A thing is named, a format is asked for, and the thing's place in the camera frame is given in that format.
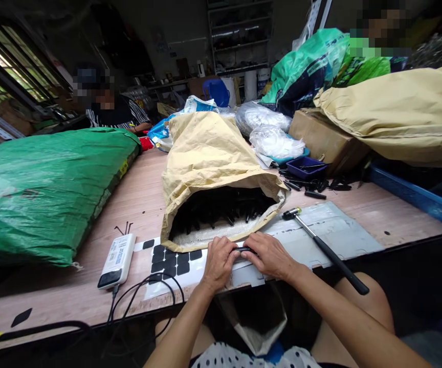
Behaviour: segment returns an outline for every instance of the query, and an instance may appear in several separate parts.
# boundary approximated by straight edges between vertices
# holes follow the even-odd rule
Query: white power supply
[[[110,289],[125,283],[135,241],[136,236],[130,233],[114,239],[98,281],[99,289]]]

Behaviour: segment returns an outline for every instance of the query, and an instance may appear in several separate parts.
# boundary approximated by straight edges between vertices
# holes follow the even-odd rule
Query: knee
[[[362,272],[356,272],[355,275],[369,288],[367,295],[360,295],[347,279],[340,280],[335,286],[335,290],[365,311],[371,304],[383,301],[388,304],[385,292],[375,279]]]

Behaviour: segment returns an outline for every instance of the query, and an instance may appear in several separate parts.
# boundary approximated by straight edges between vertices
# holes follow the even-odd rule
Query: blue plastic bag
[[[170,137],[168,125],[165,125],[166,122],[169,122],[171,119],[178,115],[197,111],[219,112],[217,109],[218,108],[214,100],[203,101],[196,96],[190,96],[185,102],[185,106],[181,111],[170,115],[166,119],[163,119],[155,126],[153,126],[148,133],[148,137],[159,150],[163,152],[169,152],[171,147],[173,146],[173,140]]]

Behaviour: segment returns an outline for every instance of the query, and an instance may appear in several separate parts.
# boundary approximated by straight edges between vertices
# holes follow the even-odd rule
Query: hammer head
[[[297,214],[301,213],[301,208],[300,207],[296,207],[293,208],[292,210],[286,211],[282,214],[282,218],[284,220],[291,220],[294,219],[296,217]]]

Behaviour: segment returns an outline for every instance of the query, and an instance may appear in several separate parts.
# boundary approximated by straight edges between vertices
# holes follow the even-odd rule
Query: shelving unit
[[[219,76],[270,64],[268,45],[273,33],[273,0],[243,1],[227,0],[227,5],[208,10],[212,60]]]

